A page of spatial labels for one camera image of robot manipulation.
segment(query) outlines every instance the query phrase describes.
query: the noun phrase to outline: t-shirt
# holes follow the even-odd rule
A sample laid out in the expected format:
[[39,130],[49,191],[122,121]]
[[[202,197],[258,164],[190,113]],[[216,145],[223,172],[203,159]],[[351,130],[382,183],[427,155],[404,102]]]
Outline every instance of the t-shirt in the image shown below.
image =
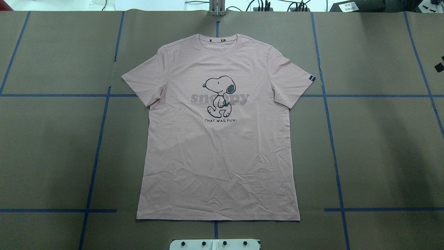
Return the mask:
[[122,78],[150,108],[137,219],[300,220],[289,108],[314,76],[251,37],[196,34]]

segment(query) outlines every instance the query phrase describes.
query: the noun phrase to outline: black object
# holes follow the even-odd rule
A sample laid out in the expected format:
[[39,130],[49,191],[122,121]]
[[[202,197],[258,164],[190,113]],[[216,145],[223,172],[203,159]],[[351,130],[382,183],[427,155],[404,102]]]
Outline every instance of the black object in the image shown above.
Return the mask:
[[444,70],[444,65],[442,63],[438,63],[437,65],[435,65],[435,69],[438,73],[442,72]]
[[355,2],[356,6],[359,10],[354,12],[383,12],[385,8],[385,2],[383,0],[352,0],[352,1],[344,1],[340,3],[334,3],[330,8],[330,12],[342,12],[339,7],[340,4],[346,4]]

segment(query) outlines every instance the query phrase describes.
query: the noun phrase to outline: cartoon dog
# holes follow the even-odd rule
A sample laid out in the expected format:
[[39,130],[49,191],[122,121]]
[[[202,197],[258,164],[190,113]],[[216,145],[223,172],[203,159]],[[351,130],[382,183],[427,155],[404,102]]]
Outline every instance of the cartoon dog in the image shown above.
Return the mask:
[[236,85],[229,76],[219,78],[210,78],[202,86],[217,94],[213,100],[213,106],[208,106],[208,113],[215,118],[228,117],[231,114],[231,104],[226,100],[225,94],[233,94],[236,91]]

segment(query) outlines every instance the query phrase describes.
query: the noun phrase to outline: white label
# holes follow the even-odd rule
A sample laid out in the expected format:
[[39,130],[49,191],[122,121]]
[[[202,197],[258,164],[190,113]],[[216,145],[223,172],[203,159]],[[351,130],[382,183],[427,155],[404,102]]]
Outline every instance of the white label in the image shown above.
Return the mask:
[[352,11],[359,10],[359,8],[355,2],[340,4],[339,8],[341,8],[342,12],[352,12]]

